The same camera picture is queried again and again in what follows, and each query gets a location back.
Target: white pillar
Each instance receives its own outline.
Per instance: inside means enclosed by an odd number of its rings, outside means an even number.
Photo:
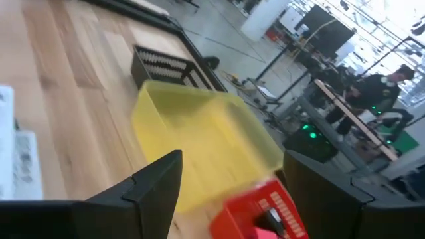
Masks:
[[[259,41],[267,29],[285,10],[291,0],[262,0],[242,25],[241,31],[251,40]]]

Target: black tray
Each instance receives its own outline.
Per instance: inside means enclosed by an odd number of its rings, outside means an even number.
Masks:
[[[134,46],[131,75],[141,88],[148,79],[212,90],[195,64],[142,46]]]

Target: red box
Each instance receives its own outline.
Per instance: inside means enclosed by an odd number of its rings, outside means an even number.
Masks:
[[[278,180],[228,200],[222,212],[210,224],[214,239],[247,239],[252,235],[254,219],[274,208],[282,219],[286,238],[308,239],[307,231],[289,193]]]

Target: wooden table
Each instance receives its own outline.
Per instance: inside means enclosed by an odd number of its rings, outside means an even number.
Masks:
[[[390,148],[388,148],[386,145],[382,143],[382,140],[379,139],[374,133],[372,133],[366,125],[357,117],[355,116],[351,110],[346,106],[346,103],[344,99],[341,96],[338,96],[337,94],[334,94],[329,90],[329,88],[321,81],[321,80],[314,80],[315,84],[325,93],[333,103],[339,107],[344,114],[349,117],[353,123],[391,160],[396,161],[398,159],[398,156],[395,152],[393,152]]]
[[[76,0],[0,0],[0,33],[0,84],[37,135],[45,199],[84,200],[146,166],[130,124],[132,45],[193,60],[178,37]],[[175,215],[169,237],[209,238],[220,204]]]

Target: translucent yellow bin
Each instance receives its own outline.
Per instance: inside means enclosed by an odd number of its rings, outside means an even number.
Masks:
[[[183,151],[176,211],[185,212],[282,166],[283,152],[238,96],[148,80],[132,124],[149,162]]]

